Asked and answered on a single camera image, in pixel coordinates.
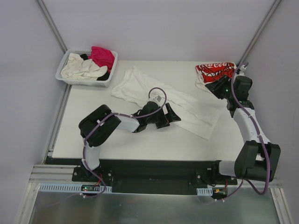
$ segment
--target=plastic basket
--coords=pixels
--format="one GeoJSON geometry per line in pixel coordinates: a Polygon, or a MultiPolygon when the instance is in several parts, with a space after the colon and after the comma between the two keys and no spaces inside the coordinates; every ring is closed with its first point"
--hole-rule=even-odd
{"type": "Polygon", "coordinates": [[[62,76],[60,74],[61,70],[64,68],[64,66],[67,64],[67,61],[69,60],[70,53],[75,53],[75,54],[79,54],[79,55],[87,54],[88,56],[90,56],[91,52],[92,52],[91,49],[75,49],[75,48],[72,48],[72,49],[67,50],[66,53],[64,54],[60,64],[59,64],[58,69],[57,69],[57,72],[56,72],[56,75],[55,75],[56,79],[64,81],[64,82],[66,82],[67,84],[70,84],[70,85],[89,85],[89,86],[98,86],[98,87],[108,87],[110,85],[110,80],[113,76],[114,69],[116,67],[116,62],[117,62],[118,54],[115,51],[111,51],[112,54],[115,57],[115,60],[114,60],[114,63],[113,63],[113,66],[112,66],[112,69],[111,69],[111,72],[110,72],[110,76],[105,81],[77,80],[77,79],[70,79],[70,78],[62,78],[62,76]]]}

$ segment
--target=white cloth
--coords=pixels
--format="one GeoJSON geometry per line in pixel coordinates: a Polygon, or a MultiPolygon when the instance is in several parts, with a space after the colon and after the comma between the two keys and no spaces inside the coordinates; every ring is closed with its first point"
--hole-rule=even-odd
{"type": "MultiPolygon", "coordinates": [[[[209,140],[221,114],[220,110],[148,77],[136,67],[126,70],[123,81],[112,89],[111,95],[143,107],[148,102],[148,92],[153,87],[160,87],[166,92],[171,107],[182,119],[174,122],[174,125],[209,140]]],[[[158,95],[164,98],[160,90],[153,90],[151,93],[151,97],[158,95]]]]}
{"type": "Polygon", "coordinates": [[[107,66],[99,67],[92,59],[83,60],[78,54],[70,53],[66,66],[60,74],[63,78],[97,80],[107,72],[107,66]]]}

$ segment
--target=red towel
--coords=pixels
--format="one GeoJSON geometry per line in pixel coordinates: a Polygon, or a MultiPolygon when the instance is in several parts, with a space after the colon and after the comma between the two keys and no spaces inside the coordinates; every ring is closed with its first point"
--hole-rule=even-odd
{"type": "Polygon", "coordinates": [[[88,59],[92,59],[99,67],[106,65],[109,73],[111,72],[114,56],[110,50],[93,46],[92,55],[90,55],[88,59]]]}

